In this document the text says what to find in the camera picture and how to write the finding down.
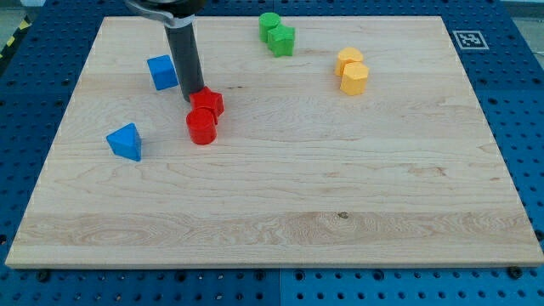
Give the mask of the robot arm end clamp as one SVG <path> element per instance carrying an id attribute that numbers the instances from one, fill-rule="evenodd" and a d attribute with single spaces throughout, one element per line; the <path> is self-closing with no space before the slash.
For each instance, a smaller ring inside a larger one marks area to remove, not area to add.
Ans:
<path id="1" fill-rule="evenodd" d="M 127 8 L 136 15 L 160 21 L 168 28 L 190 25 L 206 0 L 124 0 Z"/>

